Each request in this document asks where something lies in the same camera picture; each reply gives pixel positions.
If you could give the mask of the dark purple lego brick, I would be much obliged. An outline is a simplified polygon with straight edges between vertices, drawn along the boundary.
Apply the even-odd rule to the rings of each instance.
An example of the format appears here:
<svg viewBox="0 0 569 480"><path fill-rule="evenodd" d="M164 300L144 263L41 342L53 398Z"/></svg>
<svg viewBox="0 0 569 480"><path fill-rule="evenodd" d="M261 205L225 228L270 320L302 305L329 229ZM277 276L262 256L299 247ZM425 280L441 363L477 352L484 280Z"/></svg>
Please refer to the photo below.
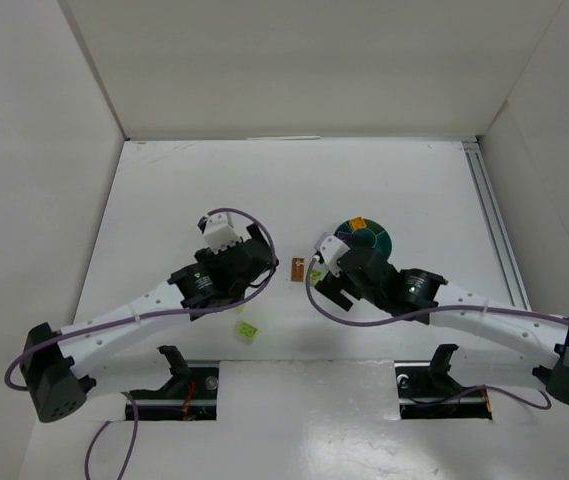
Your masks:
<svg viewBox="0 0 569 480"><path fill-rule="evenodd" d="M339 230L336 232L336 236L344 243L351 245L354 242L355 232Z"/></svg>

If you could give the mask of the green 2x2 lego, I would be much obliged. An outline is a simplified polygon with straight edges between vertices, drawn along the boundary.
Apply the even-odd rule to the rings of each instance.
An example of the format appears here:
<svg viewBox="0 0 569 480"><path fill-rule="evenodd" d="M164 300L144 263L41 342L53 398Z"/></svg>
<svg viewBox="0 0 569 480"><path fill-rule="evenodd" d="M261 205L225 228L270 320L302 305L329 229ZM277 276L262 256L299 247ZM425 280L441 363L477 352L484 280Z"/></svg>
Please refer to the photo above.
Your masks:
<svg viewBox="0 0 569 480"><path fill-rule="evenodd" d="M311 271L311 284L315 285L318 283L324 276L324 273L319 270L312 270Z"/></svg>

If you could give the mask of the green 2x4 lego brick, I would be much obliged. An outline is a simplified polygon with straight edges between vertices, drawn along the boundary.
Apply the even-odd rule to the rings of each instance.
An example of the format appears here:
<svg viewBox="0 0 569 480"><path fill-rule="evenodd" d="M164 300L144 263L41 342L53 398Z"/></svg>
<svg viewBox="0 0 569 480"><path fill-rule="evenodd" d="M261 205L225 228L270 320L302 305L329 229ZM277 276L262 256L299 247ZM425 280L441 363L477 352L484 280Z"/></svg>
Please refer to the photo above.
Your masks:
<svg viewBox="0 0 569 480"><path fill-rule="evenodd" d="M241 341L252 344L259 334L259 329L243 320L240 320L234 329L234 334Z"/></svg>

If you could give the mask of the brown 2x4 lego plate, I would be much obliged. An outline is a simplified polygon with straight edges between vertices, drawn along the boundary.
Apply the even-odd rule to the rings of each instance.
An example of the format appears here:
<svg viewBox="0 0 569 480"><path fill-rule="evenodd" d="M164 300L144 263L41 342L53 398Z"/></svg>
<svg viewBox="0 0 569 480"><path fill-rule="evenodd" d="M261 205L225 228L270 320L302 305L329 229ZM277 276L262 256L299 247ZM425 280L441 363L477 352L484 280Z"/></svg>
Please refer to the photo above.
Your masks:
<svg viewBox="0 0 569 480"><path fill-rule="evenodd" d="M303 257L293 257L291 260L290 281L303 282L305 271L305 259Z"/></svg>

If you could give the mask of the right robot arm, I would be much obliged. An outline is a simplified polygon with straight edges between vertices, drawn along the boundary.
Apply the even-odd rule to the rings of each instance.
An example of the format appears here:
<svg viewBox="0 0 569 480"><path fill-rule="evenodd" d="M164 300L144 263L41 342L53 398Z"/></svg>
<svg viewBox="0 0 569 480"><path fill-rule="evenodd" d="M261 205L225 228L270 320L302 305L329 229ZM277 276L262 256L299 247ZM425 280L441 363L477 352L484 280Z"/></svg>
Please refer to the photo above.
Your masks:
<svg viewBox="0 0 569 480"><path fill-rule="evenodd" d="M499 385L539 390L569 406L569 315L544 314L502 306L421 269L398 270L371 247L350 247L329 237L316 250L313 265L324 276L306 289L348 311L365 300L385 313L380 320L346 320L317 310L331 321L359 328L416 322L447 328L499 345L499 350L473 350L456 344L437 347L427 377L434 387L454 395Z"/></svg>

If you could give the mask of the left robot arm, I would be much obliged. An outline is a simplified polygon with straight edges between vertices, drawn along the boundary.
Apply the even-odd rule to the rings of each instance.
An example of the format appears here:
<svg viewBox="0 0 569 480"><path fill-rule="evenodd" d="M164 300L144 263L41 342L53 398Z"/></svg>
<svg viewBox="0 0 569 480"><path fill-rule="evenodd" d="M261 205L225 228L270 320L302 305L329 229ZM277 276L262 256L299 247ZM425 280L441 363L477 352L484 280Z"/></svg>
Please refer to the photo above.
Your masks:
<svg viewBox="0 0 569 480"><path fill-rule="evenodd" d="M259 295L278 266L270 233L258 221L239 235L224 215L205 218L205 248L141 297L85 323L53 329L44 322L27 333L5 383L27 392L42 423L59 421L89 399L114 392L109 360L125 349L178 325L242 306Z"/></svg>

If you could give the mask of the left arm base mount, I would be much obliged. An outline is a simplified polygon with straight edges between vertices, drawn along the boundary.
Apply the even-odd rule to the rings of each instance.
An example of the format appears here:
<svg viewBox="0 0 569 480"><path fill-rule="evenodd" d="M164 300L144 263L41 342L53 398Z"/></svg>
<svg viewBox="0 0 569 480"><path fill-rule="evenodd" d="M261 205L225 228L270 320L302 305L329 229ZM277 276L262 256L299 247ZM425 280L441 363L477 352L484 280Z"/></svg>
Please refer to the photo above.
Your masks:
<svg viewBox="0 0 569 480"><path fill-rule="evenodd" d="M215 421L220 364L187 361L175 346L161 346L159 354L169 377L154 389L130 392L140 421Z"/></svg>

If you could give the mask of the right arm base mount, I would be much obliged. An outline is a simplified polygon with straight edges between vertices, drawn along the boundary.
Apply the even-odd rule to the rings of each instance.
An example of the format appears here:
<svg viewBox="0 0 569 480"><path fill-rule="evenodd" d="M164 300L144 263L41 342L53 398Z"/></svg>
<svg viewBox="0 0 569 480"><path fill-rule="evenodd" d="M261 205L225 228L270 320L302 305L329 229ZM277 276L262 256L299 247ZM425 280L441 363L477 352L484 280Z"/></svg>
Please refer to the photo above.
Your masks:
<svg viewBox="0 0 569 480"><path fill-rule="evenodd" d="M449 375L455 344L440 345L429 361L395 364L399 413L402 420L491 420L485 390L463 394L468 387Z"/></svg>

